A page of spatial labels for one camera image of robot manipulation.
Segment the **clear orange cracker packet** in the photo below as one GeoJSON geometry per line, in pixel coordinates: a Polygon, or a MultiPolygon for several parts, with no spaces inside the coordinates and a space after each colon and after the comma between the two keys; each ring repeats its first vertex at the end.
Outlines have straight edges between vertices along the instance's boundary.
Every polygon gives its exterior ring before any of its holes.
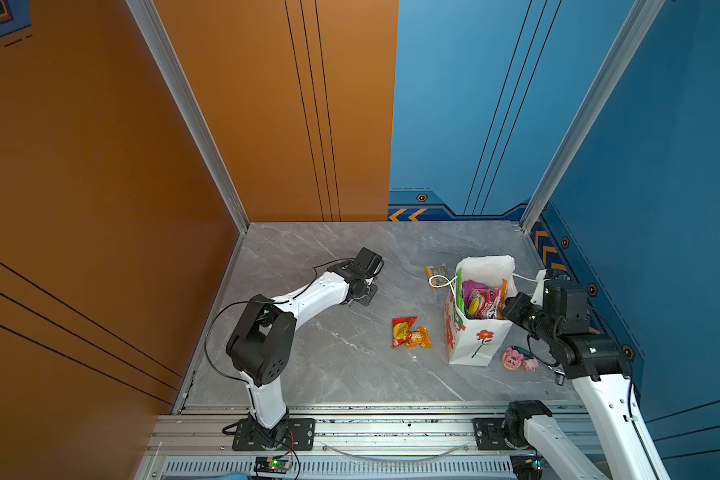
{"type": "Polygon", "coordinates": [[[443,288],[451,284],[451,277],[448,275],[448,268],[445,264],[430,265],[425,268],[428,284],[431,288],[443,288]]]}

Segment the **orange Fox's fruits candy bag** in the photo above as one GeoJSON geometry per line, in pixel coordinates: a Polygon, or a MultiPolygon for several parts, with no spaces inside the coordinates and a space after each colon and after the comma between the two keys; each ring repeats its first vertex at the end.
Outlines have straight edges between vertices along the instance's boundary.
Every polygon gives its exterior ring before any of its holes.
{"type": "Polygon", "coordinates": [[[481,319],[500,319],[501,311],[504,308],[507,297],[508,281],[502,280],[500,287],[489,290],[486,294],[484,305],[479,309],[481,319]]]}

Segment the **white floral paper bag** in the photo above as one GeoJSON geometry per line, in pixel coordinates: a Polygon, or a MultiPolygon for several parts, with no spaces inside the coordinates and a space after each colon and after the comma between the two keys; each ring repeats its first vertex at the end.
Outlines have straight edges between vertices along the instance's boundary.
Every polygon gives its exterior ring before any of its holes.
{"type": "Polygon", "coordinates": [[[508,281],[507,297],[518,293],[515,259],[510,255],[467,257],[461,260],[450,275],[451,284],[443,287],[448,291],[444,307],[444,328],[448,363],[459,366],[487,367],[500,351],[513,326],[502,316],[500,319],[470,319],[462,317],[454,305],[454,281],[456,271],[462,269],[462,281],[472,280],[484,284],[488,291],[508,281]]]}

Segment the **green Lay's chips bag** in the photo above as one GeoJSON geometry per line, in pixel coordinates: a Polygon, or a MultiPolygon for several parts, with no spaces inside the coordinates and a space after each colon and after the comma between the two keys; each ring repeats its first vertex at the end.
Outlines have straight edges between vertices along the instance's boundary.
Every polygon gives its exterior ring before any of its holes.
{"type": "Polygon", "coordinates": [[[462,287],[462,269],[456,271],[456,277],[454,281],[454,305],[459,314],[464,317],[464,296],[462,287]]]}

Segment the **purple grape candy bag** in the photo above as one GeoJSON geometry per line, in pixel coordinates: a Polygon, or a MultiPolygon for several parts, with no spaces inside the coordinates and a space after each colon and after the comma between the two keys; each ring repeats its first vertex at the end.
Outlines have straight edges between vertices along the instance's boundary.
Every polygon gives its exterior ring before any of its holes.
{"type": "Polygon", "coordinates": [[[481,318],[481,311],[488,300],[487,287],[482,283],[466,280],[462,284],[462,297],[465,316],[470,319],[481,318]]]}

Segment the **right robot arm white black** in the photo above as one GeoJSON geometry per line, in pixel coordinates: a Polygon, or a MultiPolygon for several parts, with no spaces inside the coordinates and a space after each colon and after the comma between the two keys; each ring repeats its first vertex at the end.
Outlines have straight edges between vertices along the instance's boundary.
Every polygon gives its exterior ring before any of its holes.
{"type": "MultiPolygon", "coordinates": [[[[560,270],[541,270],[533,295],[507,299],[503,315],[545,342],[586,407],[612,479],[666,479],[669,473],[640,412],[630,362],[616,340],[591,332],[587,291],[560,270]]],[[[503,422],[515,449],[531,448],[562,479],[604,473],[567,437],[540,401],[514,401],[503,422]]]]}

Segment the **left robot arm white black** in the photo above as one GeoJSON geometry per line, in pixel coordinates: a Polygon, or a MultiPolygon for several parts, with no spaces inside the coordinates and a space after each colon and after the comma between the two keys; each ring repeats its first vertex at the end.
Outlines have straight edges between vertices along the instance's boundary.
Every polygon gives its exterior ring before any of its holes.
{"type": "Polygon", "coordinates": [[[245,302],[225,351],[246,385],[255,425],[272,431],[288,415],[280,376],[297,330],[330,308],[369,305],[383,266],[379,254],[363,247],[353,258],[315,267],[313,279],[293,292],[273,298],[256,295],[245,302]]]}

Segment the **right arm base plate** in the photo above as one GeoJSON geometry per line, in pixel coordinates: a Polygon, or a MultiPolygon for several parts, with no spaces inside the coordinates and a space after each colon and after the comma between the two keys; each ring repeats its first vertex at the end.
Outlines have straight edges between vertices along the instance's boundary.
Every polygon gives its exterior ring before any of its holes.
{"type": "Polygon", "coordinates": [[[509,451],[503,418],[480,417],[472,420],[474,439],[478,451],[509,451]]]}

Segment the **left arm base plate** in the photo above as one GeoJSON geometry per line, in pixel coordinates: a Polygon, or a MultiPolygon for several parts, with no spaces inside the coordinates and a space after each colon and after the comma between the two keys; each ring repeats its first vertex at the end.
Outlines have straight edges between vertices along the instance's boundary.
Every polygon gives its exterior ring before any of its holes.
{"type": "Polygon", "coordinates": [[[286,416],[272,429],[266,429],[248,417],[238,422],[233,431],[234,451],[310,451],[315,439],[315,420],[286,416]]]}

